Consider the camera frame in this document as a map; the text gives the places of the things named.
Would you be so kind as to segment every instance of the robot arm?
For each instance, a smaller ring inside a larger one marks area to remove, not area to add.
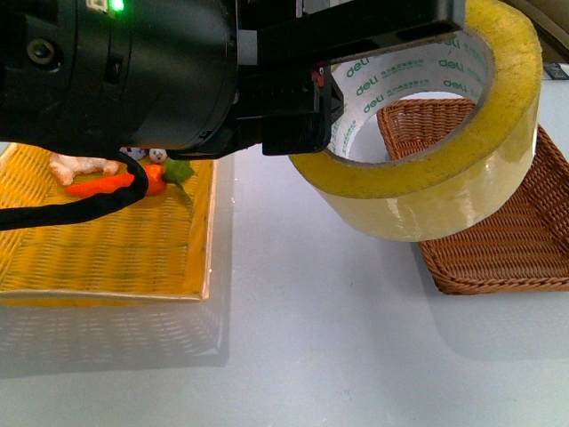
[[[343,109],[330,66],[451,37],[465,0],[305,6],[0,0],[0,141],[91,157],[319,151]]]

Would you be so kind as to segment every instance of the woven texture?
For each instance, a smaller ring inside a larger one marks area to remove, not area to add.
[[[393,160],[424,150],[454,130],[467,100],[398,101],[378,113]],[[569,290],[569,165],[540,128],[530,172],[494,215],[447,238],[419,243],[445,294]]]
[[[51,177],[45,150],[12,144],[0,166],[2,207],[73,200]],[[0,302],[92,305],[206,297],[213,165],[192,166],[189,197],[169,185],[159,196],[93,222],[1,233]]]

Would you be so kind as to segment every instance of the toy carrot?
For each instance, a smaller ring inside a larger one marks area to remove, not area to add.
[[[144,172],[148,176],[147,196],[155,196],[166,190],[166,183],[173,182],[179,187],[181,184],[191,178],[194,170],[189,162],[177,162],[168,159],[166,162],[166,171],[164,172],[161,165],[148,165],[144,167]],[[65,188],[65,192],[70,196],[87,198],[100,193],[112,193],[121,187],[128,187],[134,181],[134,176],[129,173],[121,173],[119,175],[108,176],[94,181],[84,182],[82,184],[70,185]]]

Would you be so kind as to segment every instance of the clear packing tape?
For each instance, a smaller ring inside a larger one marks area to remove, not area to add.
[[[453,40],[340,65],[345,112],[322,153],[294,166],[340,217],[370,236],[441,238],[496,212],[535,151],[541,47],[531,22],[496,0],[468,0],[467,29]],[[396,162],[349,159],[362,125],[418,92],[449,92],[476,108],[431,149]]]

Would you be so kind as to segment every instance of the brown wicker basket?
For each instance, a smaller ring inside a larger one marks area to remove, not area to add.
[[[440,141],[474,104],[398,101],[378,113],[392,159]],[[569,165],[540,128],[530,172],[494,215],[447,238],[419,243],[445,294],[569,290]]]

